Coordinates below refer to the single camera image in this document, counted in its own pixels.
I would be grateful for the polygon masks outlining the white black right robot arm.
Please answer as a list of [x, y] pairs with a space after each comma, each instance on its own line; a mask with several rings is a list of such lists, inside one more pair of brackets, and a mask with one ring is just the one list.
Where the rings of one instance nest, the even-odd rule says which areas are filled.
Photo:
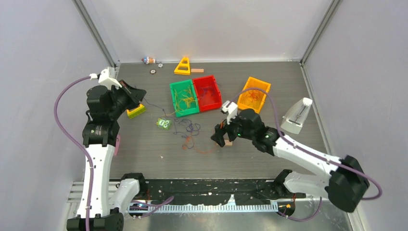
[[304, 175], [285, 169], [276, 178], [275, 193], [288, 197], [291, 193], [305, 193], [327, 198], [338, 209], [352, 213], [370, 186], [358, 160], [352, 156], [341, 159], [305, 146], [289, 135], [266, 126], [253, 109], [238, 112], [237, 108], [222, 106], [226, 119], [215, 126], [211, 140], [225, 146], [229, 141], [247, 139], [260, 152], [289, 160], [312, 172]]

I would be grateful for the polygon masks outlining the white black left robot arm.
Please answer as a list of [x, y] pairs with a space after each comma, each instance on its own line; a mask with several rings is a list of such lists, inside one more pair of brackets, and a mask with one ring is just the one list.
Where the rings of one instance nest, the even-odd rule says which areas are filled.
[[127, 109], [138, 107], [146, 95], [146, 90], [123, 80], [118, 84], [110, 88], [98, 85], [87, 91], [88, 120], [79, 146], [86, 156], [85, 179], [76, 217], [67, 220], [68, 231], [121, 231], [132, 199], [147, 195], [143, 175], [131, 173], [109, 196], [111, 163], [120, 129], [117, 120]]

